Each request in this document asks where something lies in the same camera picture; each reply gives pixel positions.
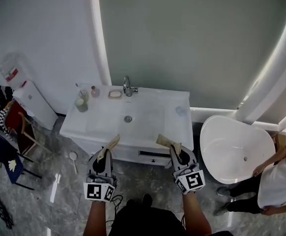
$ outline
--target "black pants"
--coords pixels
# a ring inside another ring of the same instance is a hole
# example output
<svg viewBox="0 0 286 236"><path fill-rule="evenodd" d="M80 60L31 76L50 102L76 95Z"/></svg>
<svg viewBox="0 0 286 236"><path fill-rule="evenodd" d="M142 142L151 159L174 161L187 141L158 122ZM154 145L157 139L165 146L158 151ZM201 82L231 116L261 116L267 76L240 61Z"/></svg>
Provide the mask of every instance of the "black pants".
<svg viewBox="0 0 286 236"><path fill-rule="evenodd" d="M253 214L260 213L262 209L257 205L257 194L259 192L259 186L261 181L261 175L257 177L252 177L247 180L240 182L236 187L230 190L230 195L232 197L237 197L243 193L255 192L256 195L249 199L238 200L231 202L227 206L228 211L242 211L250 212Z"/></svg>

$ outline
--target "cabinet drawer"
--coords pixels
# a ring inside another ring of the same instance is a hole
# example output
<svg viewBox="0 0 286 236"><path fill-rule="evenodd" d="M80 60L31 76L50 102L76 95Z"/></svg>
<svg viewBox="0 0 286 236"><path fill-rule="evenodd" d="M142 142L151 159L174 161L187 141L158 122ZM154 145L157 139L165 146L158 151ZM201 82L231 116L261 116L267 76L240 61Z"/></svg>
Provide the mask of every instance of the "cabinet drawer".
<svg viewBox="0 0 286 236"><path fill-rule="evenodd" d="M170 157L151 156L139 154L139 163L166 166L170 162Z"/></svg>

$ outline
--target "freestanding bathtub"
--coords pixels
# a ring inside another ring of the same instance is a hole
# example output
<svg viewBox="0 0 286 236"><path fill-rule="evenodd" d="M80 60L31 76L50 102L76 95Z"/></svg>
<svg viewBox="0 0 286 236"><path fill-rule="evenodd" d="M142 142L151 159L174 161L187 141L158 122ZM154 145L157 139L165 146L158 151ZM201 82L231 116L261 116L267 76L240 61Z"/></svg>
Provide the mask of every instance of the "freestanding bathtub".
<svg viewBox="0 0 286 236"><path fill-rule="evenodd" d="M200 148L210 174L225 184L250 178L256 166L275 153L265 130L225 116L211 116L205 121Z"/></svg>

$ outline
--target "cloth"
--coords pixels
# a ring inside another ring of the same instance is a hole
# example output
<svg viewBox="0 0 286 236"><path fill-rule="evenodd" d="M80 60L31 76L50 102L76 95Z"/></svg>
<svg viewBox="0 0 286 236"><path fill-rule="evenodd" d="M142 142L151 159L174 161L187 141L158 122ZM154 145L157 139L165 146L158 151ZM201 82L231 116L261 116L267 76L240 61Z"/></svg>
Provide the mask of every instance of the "cloth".
<svg viewBox="0 0 286 236"><path fill-rule="evenodd" d="M280 207L286 203L286 158L264 170L257 203L259 207Z"/></svg>
<svg viewBox="0 0 286 236"><path fill-rule="evenodd" d="M257 204L258 191L261 181L261 174L257 177L252 177L240 182L236 187L230 190L232 197L240 196L243 193L255 192L256 195L249 199L238 200L231 202L227 205L228 211L241 211L257 214L261 212L260 207Z"/></svg>
<svg viewBox="0 0 286 236"><path fill-rule="evenodd" d="M168 210L126 205L116 215L109 236L186 236L187 232L176 216ZM214 236L232 236L230 232L218 232Z"/></svg>

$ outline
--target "soap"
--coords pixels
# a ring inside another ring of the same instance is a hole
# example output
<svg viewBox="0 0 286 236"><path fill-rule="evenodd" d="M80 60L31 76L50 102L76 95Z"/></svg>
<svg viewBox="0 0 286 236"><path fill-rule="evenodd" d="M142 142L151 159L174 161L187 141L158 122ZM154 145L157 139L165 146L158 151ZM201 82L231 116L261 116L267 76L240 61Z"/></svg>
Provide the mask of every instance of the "soap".
<svg viewBox="0 0 286 236"><path fill-rule="evenodd" d="M119 90L110 91L108 94L109 99L121 99L121 97L122 97L122 92Z"/></svg>

